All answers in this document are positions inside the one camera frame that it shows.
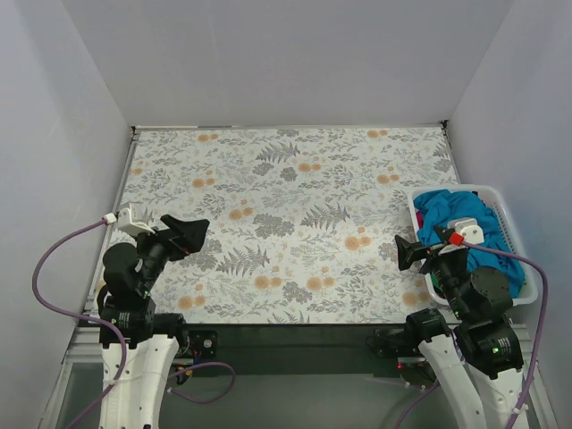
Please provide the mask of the blue t shirt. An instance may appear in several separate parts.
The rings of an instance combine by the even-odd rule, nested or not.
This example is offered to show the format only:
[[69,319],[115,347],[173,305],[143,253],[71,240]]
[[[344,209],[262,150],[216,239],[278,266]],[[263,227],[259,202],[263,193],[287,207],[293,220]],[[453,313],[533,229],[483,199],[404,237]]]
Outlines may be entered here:
[[[450,221],[474,218],[484,232],[483,247],[508,252],[498,216],[474,191],[451,192],[447,189],[420,194],[413,205],[423,219],[417,237],[425,246],[440,242],[435,226],[445,227]],[[521,264],[513,258],[497,256],[480,250],[469,249],[467,270],[473,272],[479,266],[491,266],[500,270],[509,280],[509,293],[515,299],[525,282]]]

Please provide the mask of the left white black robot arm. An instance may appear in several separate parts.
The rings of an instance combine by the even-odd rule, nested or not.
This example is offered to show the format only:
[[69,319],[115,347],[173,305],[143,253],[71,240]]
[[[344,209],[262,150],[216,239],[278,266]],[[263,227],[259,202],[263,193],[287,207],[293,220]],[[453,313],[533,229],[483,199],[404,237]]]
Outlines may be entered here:
[[122,334],[101,328],[104,388],[102,428],[156,428],[174,358],[190,345],[181,314],[158,314],[151,290],[171,262],[202,249],[207,219],[181,221],[162,216],[164,229],[152,228],[146,214],[126,206],[109,217],[132,242],[112,245],[103,255],[104,288],[97,297],[100,319]]

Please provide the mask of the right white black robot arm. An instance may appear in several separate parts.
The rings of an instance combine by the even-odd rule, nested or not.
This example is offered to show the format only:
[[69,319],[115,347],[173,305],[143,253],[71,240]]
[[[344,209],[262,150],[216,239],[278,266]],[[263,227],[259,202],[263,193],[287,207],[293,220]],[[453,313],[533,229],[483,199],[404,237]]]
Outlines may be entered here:
[[395,238],[398,266],[422,261],[421,273],[432,274],[458,319],[449,328],[435,309],[407,316],[406,348],[423,356],[449,401],[460,428],[527,428],[526,408],[517,402],[525,379],[520,342],[506,313],[513,306],[509,280],[499,269],[468,270],[468,251],[484,243],[473,219],[435,227],[434,245]]

